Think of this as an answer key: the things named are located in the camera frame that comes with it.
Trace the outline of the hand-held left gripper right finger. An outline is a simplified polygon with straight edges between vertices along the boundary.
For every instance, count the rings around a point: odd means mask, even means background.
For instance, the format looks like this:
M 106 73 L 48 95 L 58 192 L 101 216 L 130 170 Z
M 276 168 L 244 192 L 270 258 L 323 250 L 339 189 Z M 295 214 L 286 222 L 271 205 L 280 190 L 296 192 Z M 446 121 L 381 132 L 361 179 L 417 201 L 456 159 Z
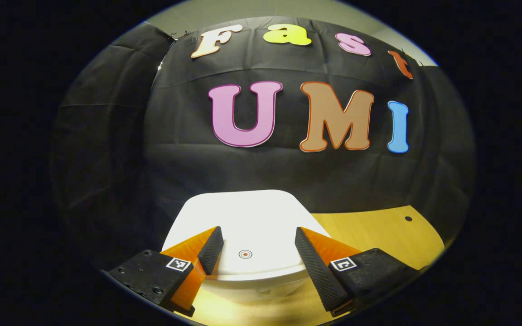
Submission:
M 361 251 L 304 227 L 296 229 L 295 246 L 333 317 L 372 305 L 418 275 L 382 249 Z

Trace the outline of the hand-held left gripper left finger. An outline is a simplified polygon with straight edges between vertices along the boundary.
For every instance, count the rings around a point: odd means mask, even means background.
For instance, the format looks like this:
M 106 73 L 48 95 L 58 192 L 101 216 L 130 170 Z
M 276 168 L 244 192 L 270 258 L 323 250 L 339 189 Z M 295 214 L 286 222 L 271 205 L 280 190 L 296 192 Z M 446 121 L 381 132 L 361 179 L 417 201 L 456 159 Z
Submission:
M 223 249 L 222 229 L 215 226 L 161 252 L 145 249 L 110 270 L 120 285 L 163 309 L 191 317 L 206 276 Z

